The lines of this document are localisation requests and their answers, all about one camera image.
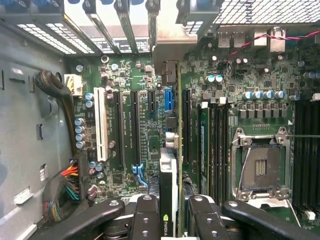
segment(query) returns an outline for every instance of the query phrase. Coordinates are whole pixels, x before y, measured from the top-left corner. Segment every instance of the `cpu socket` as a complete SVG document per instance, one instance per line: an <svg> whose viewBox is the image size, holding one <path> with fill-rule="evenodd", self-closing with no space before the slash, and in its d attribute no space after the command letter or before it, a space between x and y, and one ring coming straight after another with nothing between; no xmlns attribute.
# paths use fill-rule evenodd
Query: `cpu socket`
<svg viewBox="0 0 320 240"><path fill-rule="evenodd" d="M289 198L290 140L284 126L276 134L246 135L236 129L231 143L231 188L234 198Z"/></svg>

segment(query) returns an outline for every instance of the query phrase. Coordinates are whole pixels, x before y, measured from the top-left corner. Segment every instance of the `screw hole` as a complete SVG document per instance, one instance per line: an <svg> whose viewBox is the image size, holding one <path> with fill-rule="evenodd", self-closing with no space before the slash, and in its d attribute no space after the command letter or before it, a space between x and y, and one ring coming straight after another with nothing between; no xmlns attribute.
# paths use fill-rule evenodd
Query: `screw hole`
<svg viewBox="0 0 320 240"><path fill-rule="evenodd" d="M212 231L211 233L214 238L217 238L219 236L217 231Z"/></svg>
<svg viewBox="0 0 320 240"><path fill-rule="evenodd" d="M149 236L149 232L148 232L148 231L143 231L143 232L142 232L142 236L148 237L148 236Z"/></svg>

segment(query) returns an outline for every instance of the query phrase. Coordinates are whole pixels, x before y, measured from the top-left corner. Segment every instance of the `white pci slot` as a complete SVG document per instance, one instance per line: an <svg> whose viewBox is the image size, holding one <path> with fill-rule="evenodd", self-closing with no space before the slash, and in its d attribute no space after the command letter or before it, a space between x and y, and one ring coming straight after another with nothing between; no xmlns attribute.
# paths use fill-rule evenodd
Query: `white pci slot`
<svg viewBox="0 0 320 240"><path fill-rule="evenodd" d="M105 89L95 87L94 94L94 115L96 131L96 148L98 162L108 159L108 134L107 134L107 111L105 106Z"/></svg>

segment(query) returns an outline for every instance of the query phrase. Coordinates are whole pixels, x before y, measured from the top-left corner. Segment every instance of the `motherboard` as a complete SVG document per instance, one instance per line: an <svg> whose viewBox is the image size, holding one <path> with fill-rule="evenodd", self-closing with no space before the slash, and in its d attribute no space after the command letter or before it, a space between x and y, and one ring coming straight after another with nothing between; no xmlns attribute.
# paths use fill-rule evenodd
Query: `motherboard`
<svg viewBox="0 0 320 240"><path fill-rule="evenodd" d="M229 58L229 49L213 49L210 41L204 38L176 65L173 84L155 75L151 55L104 55L71 65L73 74L64 78L73 94L76 146L87 156L88 188L97 187L89 199L156 195L160 148L182 148L178 167L195 194L219 205L255 201L319 232L319 221L310 217L316 211L295 200L293 189L303 185L294 180L300 140L293 136L299 134L296 106L310 103L319 87L320 49L288 42L284 53L248 48ZM182 145L171 145L167 140L179 127ZM292 199L298 216L287 203Z"/></svg>

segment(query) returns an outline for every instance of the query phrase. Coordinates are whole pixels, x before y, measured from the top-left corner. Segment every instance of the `cpu socket bracket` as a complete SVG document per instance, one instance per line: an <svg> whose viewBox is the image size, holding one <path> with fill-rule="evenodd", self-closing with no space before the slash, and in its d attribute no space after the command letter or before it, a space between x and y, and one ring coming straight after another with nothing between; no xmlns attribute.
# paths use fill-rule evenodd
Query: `cpu socket bracket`
<svg viewBox="0 0 320 240"><path fill-rule="evenodd" d="M287 136L284 126L276 134L268 135L246 135L243 128L236 129L231 142L231 189L234 198L242 201L263 199L264 203L268 199L273 203L279 200L280 205L289 198L290 140ZM237 151L243 152L241 159ZM244 168L238 179L241 183L236 186L239 160L245 166L242 165ZM278 184L281 177L283 184Z"/></svg>

